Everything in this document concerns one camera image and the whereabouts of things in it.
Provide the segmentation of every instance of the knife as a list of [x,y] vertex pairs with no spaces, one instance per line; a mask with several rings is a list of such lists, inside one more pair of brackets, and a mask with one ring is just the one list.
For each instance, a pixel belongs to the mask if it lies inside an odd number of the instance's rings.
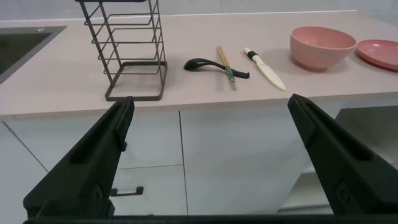
[[251,49],[245,47],[243,49],[244,53],[253,61],[256,63],[257,68],[260,70],[260,72],[270,81],[275,87],[278,89],[285,91],[286,87],[282,80],[278,77],[278,75],[273,71],[270,66],[266,65],[259,55],[252,51]]

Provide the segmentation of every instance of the wall tile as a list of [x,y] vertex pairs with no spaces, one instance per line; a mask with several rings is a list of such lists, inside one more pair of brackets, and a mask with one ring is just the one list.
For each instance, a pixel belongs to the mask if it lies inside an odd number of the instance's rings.
[[[72,0],[21,0],[22,6],[29,19],[71,19],[81,18],[83,13],[80,5]],[[177,14],[214,14],[221,13],[221,0],[159,0],[162,15]],[[146,12],[148,3],[105,3],[107,12],[130,13]],[[87,4],[88,11],[95,8],[95,4]]]
[[215,14],[221,13],[221,0],[168,0],[161,4],[166,14]]
[[18,0],[0,0],[0,21],[13,19],[27,19]]
[[29,19],[71,19],[83,17],[73,0],[20,0]]
[[377,19],[388,22],[396,27],[398,27],[398,16],[375,16]]
[[398,0],[393,5],[393,7],[390,9],[390,11],[388,12],[388,16],[396,16],[396,17],[398,17]]
[[290,12],[357,9],[368,14],[385,14],[396,0],[223,0],[223,13]]

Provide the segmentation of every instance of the black ladle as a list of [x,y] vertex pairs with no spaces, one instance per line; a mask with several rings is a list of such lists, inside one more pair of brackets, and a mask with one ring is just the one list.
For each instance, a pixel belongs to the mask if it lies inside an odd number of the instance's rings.
[[[214,65],[216,67],[219,67],[220,69],[225,70],[224,65],[220,65],[219,63],[213,62],[211,60],[203,59],[203,58],[194,58],[189,61],[187,61],[184,65],[184,69],[187,71],[192,71],[195,70],[196,68],[205,66],[205,65]],[[244,72],[239,72],[234,69],[232,69],[232,72],[234,73],[234,76],[239,77],[239,78],[249,78],[250,73],[244,73]]]

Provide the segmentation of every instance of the countertop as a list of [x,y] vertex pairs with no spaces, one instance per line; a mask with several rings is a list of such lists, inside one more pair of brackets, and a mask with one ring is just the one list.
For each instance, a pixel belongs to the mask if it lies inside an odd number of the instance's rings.
[[[357,11],[164,16],[162,25],[169,64],[164,95],[160,101],[136,102],[138,111],[267,106],[286,103],[293,93],[321,100],[398,96],[397,73],[368,65],[354,53],[320,73],[299,67],[290,56],[290,33],[300,26],[331,27],[357,41],[398,40],[398,28]],[[112,105],[104,97],[109,81],[82,20],[0,23],[0,27],[22,26],[67,28],[0,84],[1,121],[101,114]],[[237,79],[233,87],[226,75],[214,69],[183,69],[191,58],[220,62],[218,45],[231,66],[250,72],[250,79]],[[287,91],[274,88],[257,71],[243,54],[244,47],[256,51],[275,70]],[[116,88],[130,88],[130,81],[119,82]],[[136,80],[134,85],[140,83],[145,81]]]

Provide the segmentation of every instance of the cabinet door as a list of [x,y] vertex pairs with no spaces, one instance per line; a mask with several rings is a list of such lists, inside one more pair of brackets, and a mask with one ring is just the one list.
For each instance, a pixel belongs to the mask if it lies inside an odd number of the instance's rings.
[[310,159],[287,106],[182,111],[189,215],[275,213]]
[[27,220],[24,197],[47,174],[31,153],[0,123],[1,223]]
[[113,187],[122,194],[144,188],[142,195],[111,197],[115,215],[187,214],[183,165],[120,169]]
[[[10,121],[8,125],[41,163],[52,169],[99,117]],[[135,114],[119,168],[182,164],[178,112]]]

